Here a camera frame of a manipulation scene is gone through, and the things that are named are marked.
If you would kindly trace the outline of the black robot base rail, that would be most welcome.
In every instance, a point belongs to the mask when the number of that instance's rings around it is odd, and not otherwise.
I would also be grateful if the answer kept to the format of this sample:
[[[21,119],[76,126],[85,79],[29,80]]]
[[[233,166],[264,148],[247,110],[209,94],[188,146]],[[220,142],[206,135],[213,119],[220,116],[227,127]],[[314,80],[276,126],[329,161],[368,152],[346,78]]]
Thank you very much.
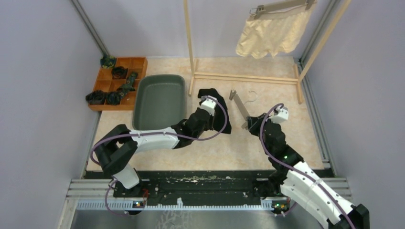
[[[259,205],[262,200],[287,200],[275,181],[274,170],[139,171],[141,181],[131,189],[116,183],[115,198],[140,198],[149,206]]]

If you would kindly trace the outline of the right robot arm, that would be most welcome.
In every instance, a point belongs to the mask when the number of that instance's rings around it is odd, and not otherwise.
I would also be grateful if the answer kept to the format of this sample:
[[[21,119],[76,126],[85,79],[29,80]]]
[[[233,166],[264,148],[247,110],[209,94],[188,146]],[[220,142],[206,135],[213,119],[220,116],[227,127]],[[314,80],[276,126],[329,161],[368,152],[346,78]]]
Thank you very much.
[[[246,128],[259,137],[269,162],[276,169],[269,178],[269,191],[286,196],[304,208],[324,229],[369,229],[370,212],[363,204],[354,205],[334,191],[286,143],[280,124],[266,114],[248,117]]]

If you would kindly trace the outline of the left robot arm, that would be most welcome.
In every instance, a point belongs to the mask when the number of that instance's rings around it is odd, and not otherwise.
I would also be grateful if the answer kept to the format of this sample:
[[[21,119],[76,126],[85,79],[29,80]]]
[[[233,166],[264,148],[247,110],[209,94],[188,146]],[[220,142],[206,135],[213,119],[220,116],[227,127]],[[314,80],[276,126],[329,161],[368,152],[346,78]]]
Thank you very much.
[[[120,182],[127,194],[136,198],[142,194],[143,184],[137,171],[128,164],[134,154],[187,147],[194,141],[202,141],[200,136],[205,131],[222,133],[228,121],[229,115],[222,108],[212,114],[198,108],[188,119],[161,130],[137,131],[118,125],[93,146],[91,160],[102,167],[105,175]]]

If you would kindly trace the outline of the black garment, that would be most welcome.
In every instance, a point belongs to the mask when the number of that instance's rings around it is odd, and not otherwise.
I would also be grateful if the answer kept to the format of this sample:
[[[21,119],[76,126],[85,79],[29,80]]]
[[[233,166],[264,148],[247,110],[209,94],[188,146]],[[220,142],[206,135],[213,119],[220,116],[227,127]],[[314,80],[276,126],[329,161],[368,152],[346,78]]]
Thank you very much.
[[[212,129],[219,132],[225,124],[225,118],[227,118],[226,126],[225,126],[224,130],[222,131],[222,134],[230,135],[232,132],[232,126],[230,124],[230,117],[229,117],[227,105],[226,105],[224,98],[219,94],[219,92],[215,88],[200,89],[198,91],[197,97],[202,98],[203,96],[214,97],[216,99],[216,101],[218,101],[219,104],[225,110],[225,113],[224,113],[219,105],[215,106],[215,115],[214,115],[213,121],[212,121]]]

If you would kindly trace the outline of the beige clip hanger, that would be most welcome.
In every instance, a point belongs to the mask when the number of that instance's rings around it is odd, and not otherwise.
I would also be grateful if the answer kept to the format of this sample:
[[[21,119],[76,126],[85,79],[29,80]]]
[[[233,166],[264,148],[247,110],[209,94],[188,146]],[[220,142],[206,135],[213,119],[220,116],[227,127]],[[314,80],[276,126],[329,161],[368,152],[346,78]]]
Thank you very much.
[[[305,6],[305,10],[309,10],[315,3],[315,0],[282,0],[270,4],[258,5],[256,8],[252,8],[249,11],[249,14],[251,17],[258,19],[264,14],[290,9],[293,7]]]

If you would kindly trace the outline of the beige cotton underwear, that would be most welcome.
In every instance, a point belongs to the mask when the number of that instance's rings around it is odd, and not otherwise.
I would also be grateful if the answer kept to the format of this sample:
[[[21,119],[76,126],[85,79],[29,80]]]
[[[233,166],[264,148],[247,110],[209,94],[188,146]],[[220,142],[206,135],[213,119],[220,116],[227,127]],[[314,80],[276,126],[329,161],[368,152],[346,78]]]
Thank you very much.
[[[262,15],[245,21],[235,52],[242,57],[261,59],[279,53],[290,53],[298,46],[317,3]]]

